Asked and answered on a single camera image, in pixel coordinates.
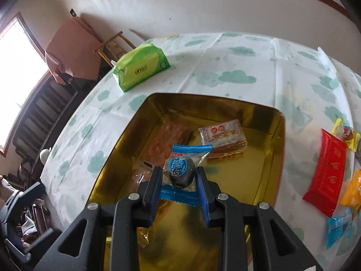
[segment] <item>gold tray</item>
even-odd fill
[[[201,145],[198,128],[238,119],[248,146],[244,153],[202,163],[209,180],[222,192],[247,204],[273,205],[283,165],[285,120],[281,112],[258,104],[203,95],[155,93],[149,96],[116,143],[90,194],[89,202],[114,203],[128,193],[124,187],[132,174],[132,157],[147,149],[171,111],[189,122],[193,133],[188,145]],[[216,271],[220,230],[207,229],[197,207],[168,202],[150,232],[150,244],[139,247],[142,271]],[[108,269],[108,247],[104,270]],[[247,239],[248,257],[251,256]]]

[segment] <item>dark round candy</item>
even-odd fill
[[[170,181],[176,188],[183,189],[189,186],[196,174],[196,166],[189,157],[177,157],[168,161]]]

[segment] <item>wooden chair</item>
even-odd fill
[[[122,57],[125,53],[127,53],[126,50],[120,44],[118,44],[115,40],[117,37],[120,37],[123,39],[131,48],[135,49],[136,46],[133,45],[133,43],[128,40],[126,37],[124,37],[123,32],[120,31],[116,35],[112,36],[110,39],[102,43],[96,50],[93,52],[98,52],[103,59],[111,66],[113,67],[113,64],[111,64],[111,60],[109,57],[103,52],[104,47],[107,47],[110,53],[114,56],[115,60],[118,61],[120,57]]]

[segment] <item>blue circular label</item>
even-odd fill
[[[182,176],[188,168],[186,159],[174,158],[168,162],[168,170],[171,175]]]

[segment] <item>green tissue pack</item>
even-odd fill
[[[123,55],[115,65],[113,76],[122,91],[126,92],[169,67],[162,49],[146,43]]]

